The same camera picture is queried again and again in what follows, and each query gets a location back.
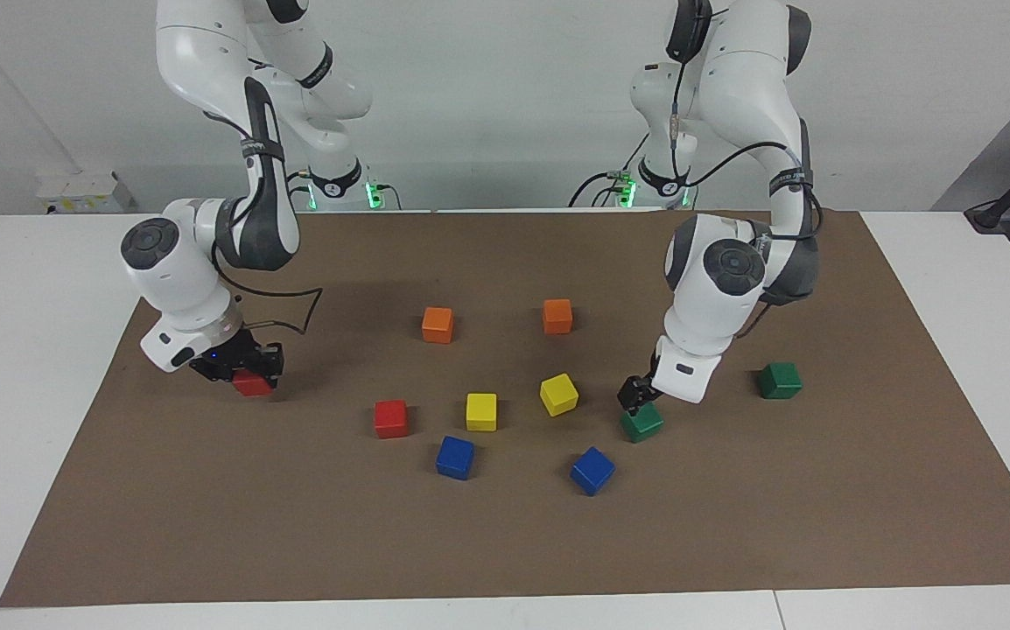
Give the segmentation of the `green wooden cube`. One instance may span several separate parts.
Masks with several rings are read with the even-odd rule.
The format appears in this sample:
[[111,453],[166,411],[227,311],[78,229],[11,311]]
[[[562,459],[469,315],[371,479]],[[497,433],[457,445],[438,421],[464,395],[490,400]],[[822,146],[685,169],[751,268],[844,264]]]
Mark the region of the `green wooden cube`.
[[760,396],[766,400],[788,400],[803,389],[800,371],[794,362],[772,362],[758,374]]
[[652,438],[664,425],[664,419],[652,402],[643,404],[635,412],[625,411],[621,416],[621,429],[632,443]]

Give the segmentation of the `red wooden cube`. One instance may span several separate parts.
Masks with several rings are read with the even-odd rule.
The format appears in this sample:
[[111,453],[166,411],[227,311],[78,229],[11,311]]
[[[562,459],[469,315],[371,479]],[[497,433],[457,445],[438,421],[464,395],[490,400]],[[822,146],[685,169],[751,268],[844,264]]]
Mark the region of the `red wooden cube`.
[[276,380],[258,374],[248,368],[237,368],[232,374],[230,383],[244,397],[265,397],[277,389]]
[[402,399],[380,400],[374,407],[373,426],[375,434],[380,439],[409,436],[408,403]]

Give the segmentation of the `blue wooden cube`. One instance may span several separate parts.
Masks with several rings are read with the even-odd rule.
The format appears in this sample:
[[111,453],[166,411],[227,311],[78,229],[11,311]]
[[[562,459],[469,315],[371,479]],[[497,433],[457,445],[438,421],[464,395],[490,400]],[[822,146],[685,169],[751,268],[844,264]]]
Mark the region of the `blue wooden cube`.
[[604,489],[616,471],[617,466],[613,460],[600,448],[592,446],[574,459],[569,478],[586,497],[594,497]]
[[458,481],[466,481],[473,470],[474,454],[476,446],[473,442],[457,436],[445,436],[438,446],[438,453],[434,459],[436,472]]

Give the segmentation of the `yellow wooden cube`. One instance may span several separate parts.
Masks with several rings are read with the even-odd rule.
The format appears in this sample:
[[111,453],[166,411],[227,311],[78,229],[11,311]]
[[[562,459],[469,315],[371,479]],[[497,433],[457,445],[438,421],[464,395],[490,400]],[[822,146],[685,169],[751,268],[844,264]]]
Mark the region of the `yellow wooden cube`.
[[557,374],[540,383],[538,394],[550,417],[574,410],[579,403],[576,384],[568,374]]
[[494,392],[469,392],[465,407],[466,431],[494,433],[498,430],[498,397]]

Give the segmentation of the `brown table mat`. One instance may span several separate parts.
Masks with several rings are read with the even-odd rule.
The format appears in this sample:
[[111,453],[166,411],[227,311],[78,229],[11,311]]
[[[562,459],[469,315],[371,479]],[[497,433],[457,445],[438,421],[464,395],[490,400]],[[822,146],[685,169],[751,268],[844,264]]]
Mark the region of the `brown table mat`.
[[[1010,584],[1010,472],[856,213],[818,239],[816,294],[726,351],[704,401],[616,394],[648,366],[677,213],[306,215],[264,290],[324,287],[276,394],[164,374],[133,312],[1,606]],[[572,301],[546,335],[544,300]],[[452,308],[452,343],[422,339]],[[803,389],[760,396],[794,362]],[[538,387],[568,374],[572,411]],[[498,430],[466,430],[469,392]],[[410,435],[374,407],[406,401]],[[476,446],[466,481],[438,446]],[[594,497],[569,478],[600,448]]]

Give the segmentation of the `white wall socket box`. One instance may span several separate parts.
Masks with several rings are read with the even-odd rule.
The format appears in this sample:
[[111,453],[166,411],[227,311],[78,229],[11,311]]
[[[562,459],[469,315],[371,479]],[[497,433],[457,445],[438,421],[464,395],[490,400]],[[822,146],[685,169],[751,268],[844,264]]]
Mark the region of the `white wall socket box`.
[[138,211],[137,201],[115,171],[41,177],[34,195],[46,214]]

